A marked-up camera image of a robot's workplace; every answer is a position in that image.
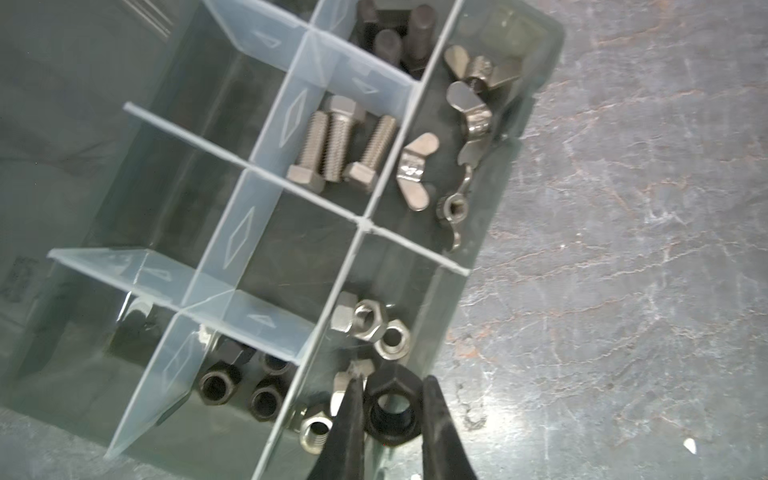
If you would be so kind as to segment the black hex nut front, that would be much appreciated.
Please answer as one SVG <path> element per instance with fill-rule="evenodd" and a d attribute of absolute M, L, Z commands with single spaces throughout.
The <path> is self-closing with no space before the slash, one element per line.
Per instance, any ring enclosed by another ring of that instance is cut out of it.
<path fill-rule="evenodd" d="M 244 369 L 256 350 L 229 337 L 220 337 L 213 350 L 214 363 L 200 376 L 197 390 L 207 405 L 226 404 L 244 378 Z"/>

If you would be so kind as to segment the steel hex bolt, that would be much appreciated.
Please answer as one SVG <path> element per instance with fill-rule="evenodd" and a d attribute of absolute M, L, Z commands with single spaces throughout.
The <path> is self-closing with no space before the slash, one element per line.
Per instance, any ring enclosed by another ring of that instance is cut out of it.
<path fill-rule="evenodd" d="M 342 179 L 354 128 L 366 118 L 366 110 L 351 98 L 333 95 L 327 102 L 329 130 L 326 142 L 324 179 L 338 183 Z"/>
<path fill-rule="evenodd" d="M 381 116 L 361 158 L 346 166 L 343 172 L 344 180 L 366 193 L 371 193 L 378 181 L 379 166 L 389 151 L 397 129 L 395 117 Z"/>
<path fill-rule="evenodd" d="M 289 181 L 316 194 L 320 194 L 325 187 L 321 167 L 328 127 L 328 114 L 320 110 L 315 111 L 310 117 L 307 136 L 298 161 L 289 167 L 286 176 Z"/>

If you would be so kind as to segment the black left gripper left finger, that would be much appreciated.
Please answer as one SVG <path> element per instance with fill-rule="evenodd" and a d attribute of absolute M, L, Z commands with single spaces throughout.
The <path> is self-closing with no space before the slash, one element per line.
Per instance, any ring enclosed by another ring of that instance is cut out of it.
<path fill-rule="evenodd" d="M 361 480 L 365 463 L 365 400 L 361 377 L 353 378 L 325 446 L 307 480 Z"/>

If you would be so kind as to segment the black bolt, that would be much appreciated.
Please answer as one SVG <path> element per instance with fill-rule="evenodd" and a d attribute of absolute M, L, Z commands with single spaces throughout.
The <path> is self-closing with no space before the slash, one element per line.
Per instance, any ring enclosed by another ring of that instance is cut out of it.
<path fill-rule="evenodd" d="M 431 57 L 438 15 L 420 4 L 409 9 L 381 9 L 374 1 L 356 4 L 354 40 L 362 49 L 421 79 Z"/>

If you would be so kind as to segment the steel hex nut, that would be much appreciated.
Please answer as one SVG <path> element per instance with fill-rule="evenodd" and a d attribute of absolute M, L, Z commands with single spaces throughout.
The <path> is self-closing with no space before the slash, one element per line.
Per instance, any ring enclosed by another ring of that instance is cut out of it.
<path fill-rule="evenodd" d="M 399 319 L 391 320 L 384 335 L 374 344 L 379 357 L 385 361 L 399 361 L 411 350 L 411 333 Z"/>
<path fill-rule="evenodd" d="M 385 333 L 389 317 L 383 303 L 372 299 L 359 299 L 357 295 L 342 291 L 331 314 L 330 328 L 353 338 L 375 343 Z"/>

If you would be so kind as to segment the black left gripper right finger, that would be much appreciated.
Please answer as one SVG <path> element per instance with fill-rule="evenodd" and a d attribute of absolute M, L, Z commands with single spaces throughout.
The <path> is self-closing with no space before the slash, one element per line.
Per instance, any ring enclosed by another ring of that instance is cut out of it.
<path fill-rule="evenodd" d="M 424 479 L 478 479 L 450 415 L 439 381 L 433 375 L 423 381 L 421 424 Z"/>

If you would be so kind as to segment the black hex nut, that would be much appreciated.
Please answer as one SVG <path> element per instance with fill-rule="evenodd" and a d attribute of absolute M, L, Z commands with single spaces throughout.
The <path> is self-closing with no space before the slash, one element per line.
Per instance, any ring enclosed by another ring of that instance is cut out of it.
<path fill-rule="evenodd" d="M 421 434 L 423 382 L 405 366 L 388 362 L 367 379 L 366 432 L 382 445 L 400 446 Z"/>
<path fill-rule="evenodd" d="M 207 405 L 226 404 L 244 378 L 244 369 L 256 350 L 229 337 L 220 337 L 213 350 L 214 363 L 200 376 L 197 390 Z"/>

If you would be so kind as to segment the black nut pair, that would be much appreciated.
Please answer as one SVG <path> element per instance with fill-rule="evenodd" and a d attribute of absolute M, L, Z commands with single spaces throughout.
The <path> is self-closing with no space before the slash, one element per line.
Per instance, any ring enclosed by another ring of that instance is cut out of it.
<path fill-rule="evenodd" d="M 285 402 L 295 365 L 267 353 L 259 355 L 259 365 L 264 376 L 249 397 L 248 410 L 257 421 L 272 422 Z"/>

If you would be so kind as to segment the steel hex nut front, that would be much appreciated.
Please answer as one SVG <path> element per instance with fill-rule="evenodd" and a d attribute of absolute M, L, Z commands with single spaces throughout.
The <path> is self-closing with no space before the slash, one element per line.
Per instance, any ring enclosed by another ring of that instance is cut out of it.
<path fill-rule="evenodd" d="M 389 317 L 383 303 L 372 299 L 359 299 L 357 295 L 342 291 L 331 314 L 330 328 L 353 338 L 375 343 L 385 333 Z"/>

